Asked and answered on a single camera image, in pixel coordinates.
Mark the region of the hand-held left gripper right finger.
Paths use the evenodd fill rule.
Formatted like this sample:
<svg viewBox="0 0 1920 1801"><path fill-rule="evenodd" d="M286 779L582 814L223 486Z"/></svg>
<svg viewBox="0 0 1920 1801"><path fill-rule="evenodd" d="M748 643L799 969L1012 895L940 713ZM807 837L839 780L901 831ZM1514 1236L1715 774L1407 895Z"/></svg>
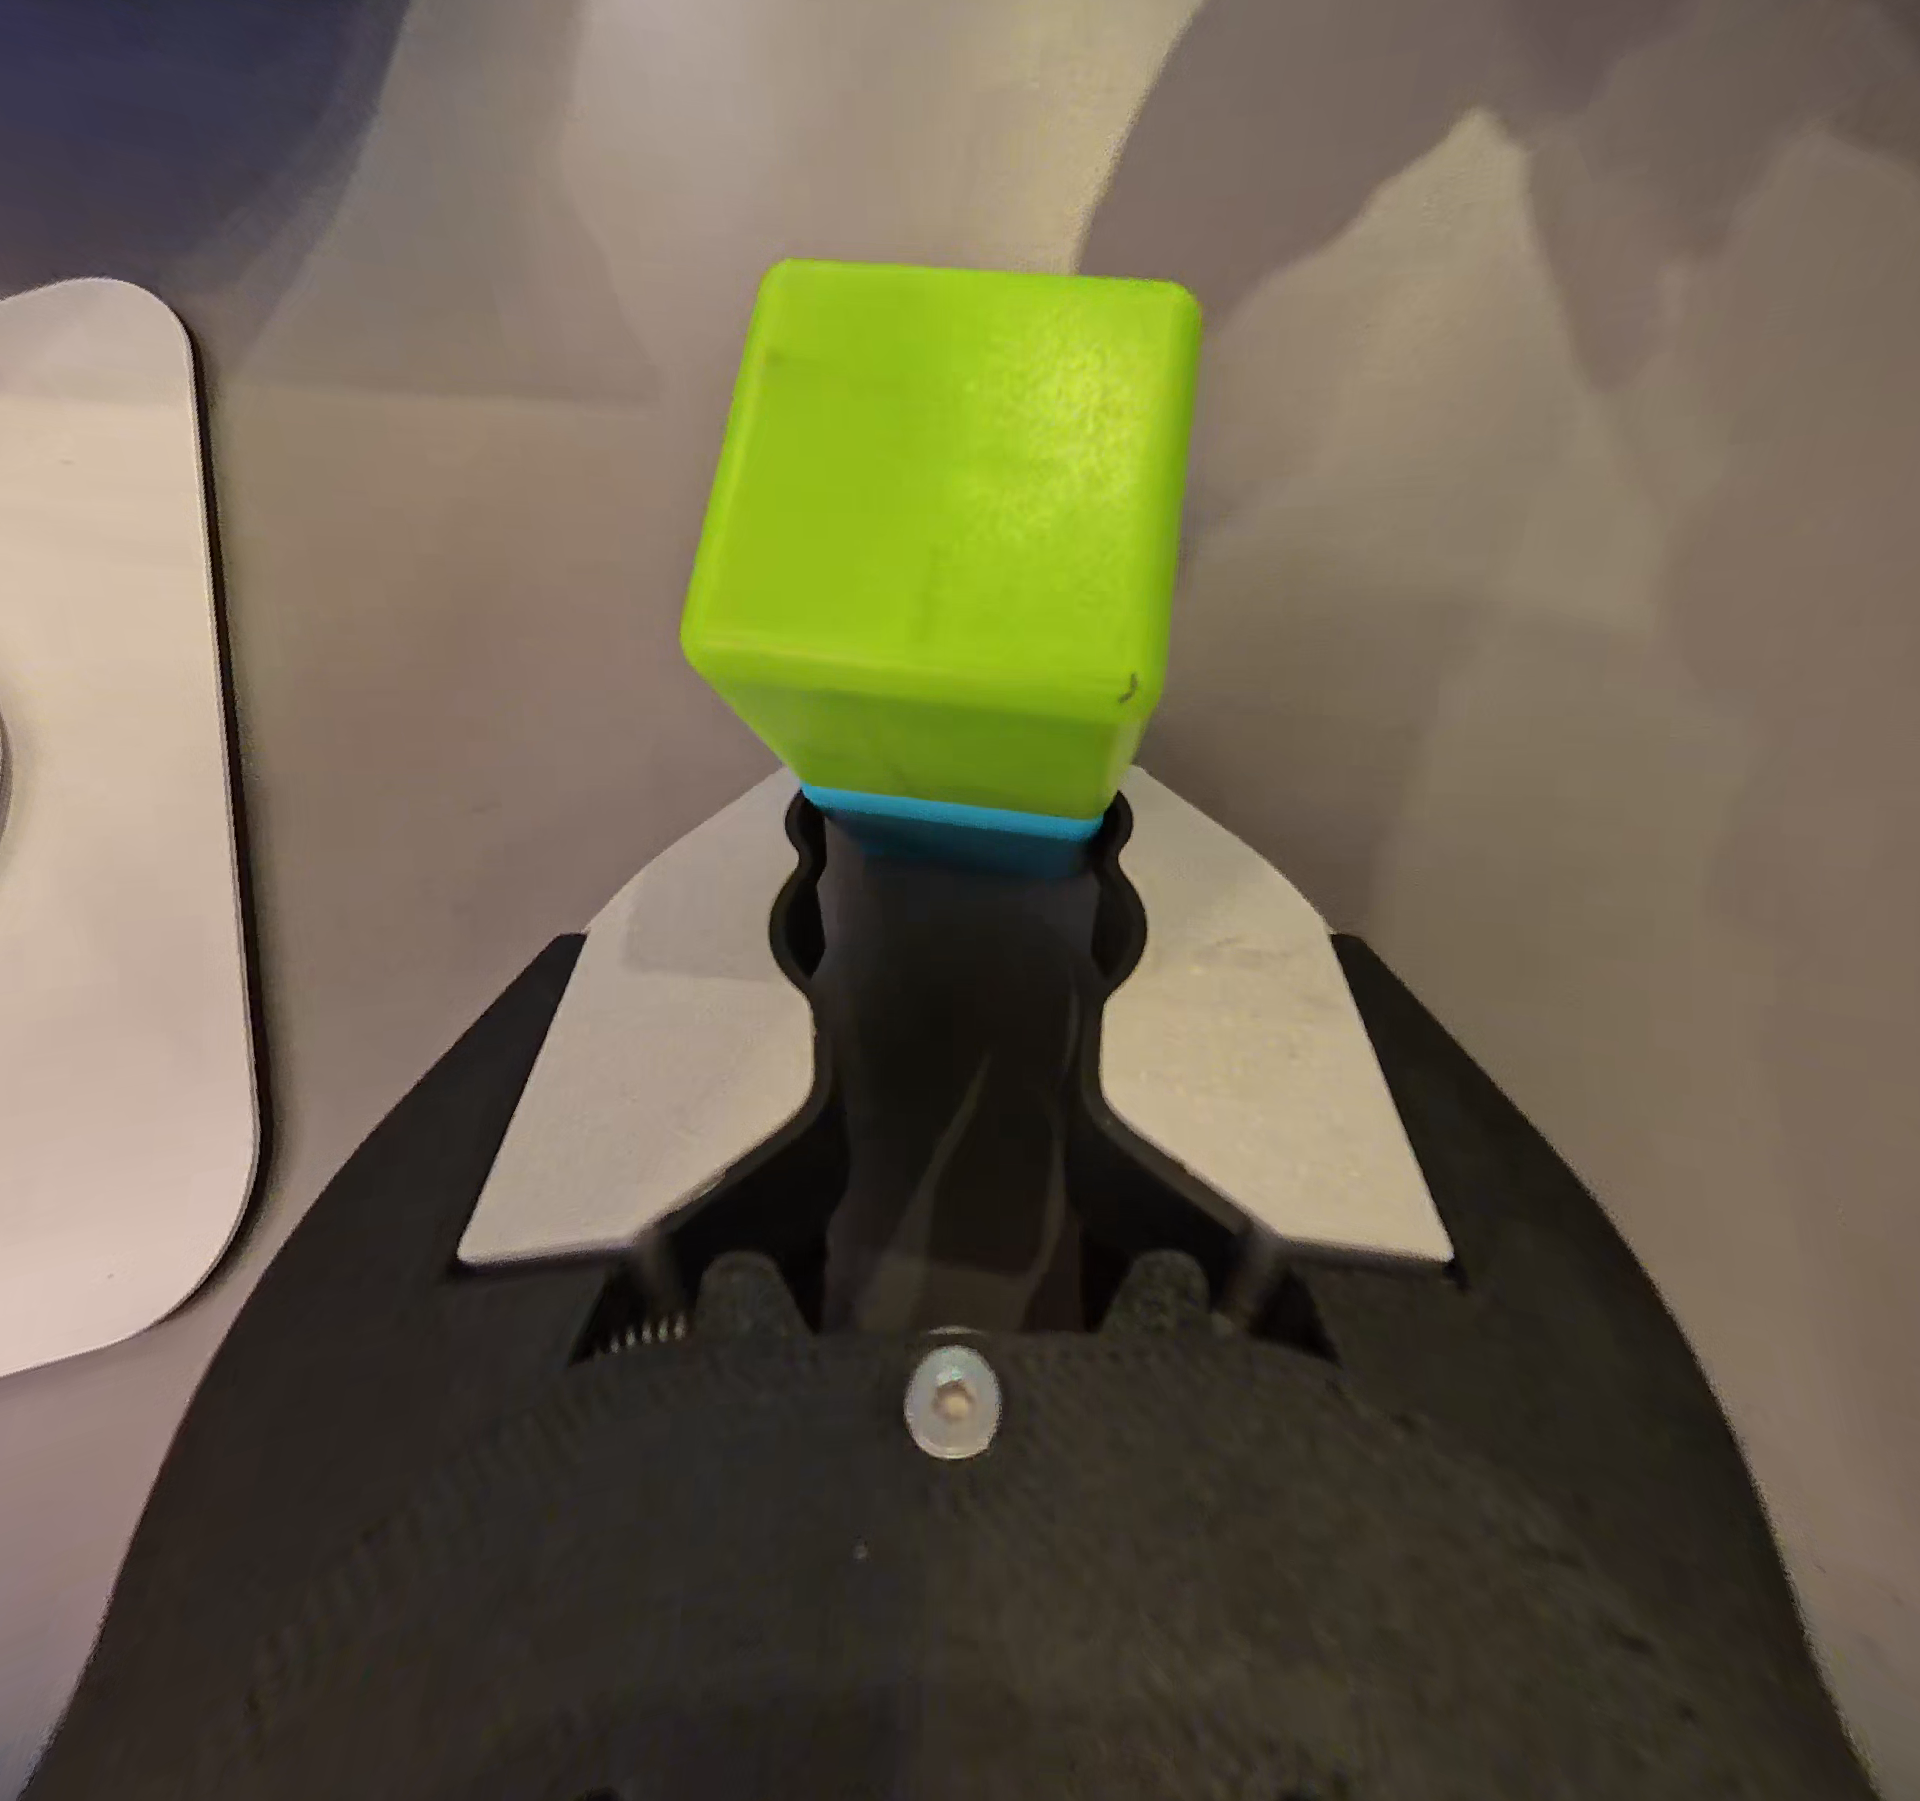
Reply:
<svg viewBox="0 0 1920 1801"><path fill-rule="evenodd" d="M1074 1194L1113 1248L1445 1269L1454 1247L1313 901L1132 767L1088 849Z"/></svg>

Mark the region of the green cube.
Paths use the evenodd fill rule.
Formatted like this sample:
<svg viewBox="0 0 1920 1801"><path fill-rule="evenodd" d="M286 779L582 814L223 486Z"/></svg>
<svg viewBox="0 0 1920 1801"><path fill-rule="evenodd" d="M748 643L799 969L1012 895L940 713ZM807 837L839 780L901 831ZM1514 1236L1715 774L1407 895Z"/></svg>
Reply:
<svg viewBox="0 0 1920 1801"><path fill-rule="evenodd" d="M1094 831L1167 686L1200 348L1158 276L773 266L685 661L824 804Z"/></svg>

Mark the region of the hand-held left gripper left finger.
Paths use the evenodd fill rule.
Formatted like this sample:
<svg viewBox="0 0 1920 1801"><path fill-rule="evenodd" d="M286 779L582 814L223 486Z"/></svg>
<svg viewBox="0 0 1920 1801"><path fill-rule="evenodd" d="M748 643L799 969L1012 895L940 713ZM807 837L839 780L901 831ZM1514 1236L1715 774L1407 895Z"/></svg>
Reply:
<svg viewBox="0 0 1920 1801"><path fill-rule="evenodd" d="M626 1254L679 1269L824 1244L851 1183L815 1014L825 825L770 774L591 920L462 1232L469 1269Z"/></svg>

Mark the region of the light blue cube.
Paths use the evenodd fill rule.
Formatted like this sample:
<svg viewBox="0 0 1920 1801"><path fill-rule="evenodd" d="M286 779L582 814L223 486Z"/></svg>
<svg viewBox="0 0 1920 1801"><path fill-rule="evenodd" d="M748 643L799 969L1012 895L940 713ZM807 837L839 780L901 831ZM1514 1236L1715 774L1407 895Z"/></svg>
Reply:
<svg viewBox="0 0 1920 1801"><path fill-rule="evenodd" d="M1085 871L1101 829L1122 804L1116 796L1094 817L1058 817L804 780L799 793L867 858L1013 878L1068 878Z"/></svg>

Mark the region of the grey desk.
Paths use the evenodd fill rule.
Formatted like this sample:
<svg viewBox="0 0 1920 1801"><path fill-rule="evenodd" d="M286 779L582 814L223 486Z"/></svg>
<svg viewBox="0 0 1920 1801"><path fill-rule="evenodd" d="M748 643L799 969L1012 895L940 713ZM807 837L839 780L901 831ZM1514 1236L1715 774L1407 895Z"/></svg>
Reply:
<svg viewBox="0 0 1920 1801"><path fill-rule="evenodd" d="M4 1384L4 1795L351 1148L770 759L676 628L781 255L1171 276L1144 767L1685 1324L1918 1795L1918 0L4 0L4 291L198 336L274 1141Z"/></svg>

